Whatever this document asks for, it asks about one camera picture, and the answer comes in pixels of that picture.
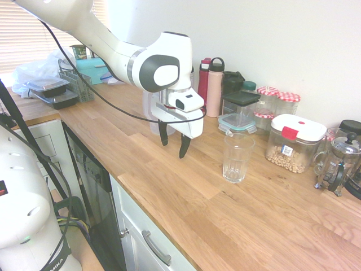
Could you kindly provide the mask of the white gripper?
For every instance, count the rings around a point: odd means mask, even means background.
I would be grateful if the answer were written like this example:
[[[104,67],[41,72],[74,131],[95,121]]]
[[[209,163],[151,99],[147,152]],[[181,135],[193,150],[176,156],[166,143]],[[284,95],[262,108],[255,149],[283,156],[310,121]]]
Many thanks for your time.
[[[159,93],[151,94],[151,114],[159,119],[158,127],[163,146],[168,144],[167,124],[182,133],[179,158],[186,155],[191,139],[200,136],[204,127],[204,115],[201,109],[183,112],[180,109],[168,109],[160,102]]]

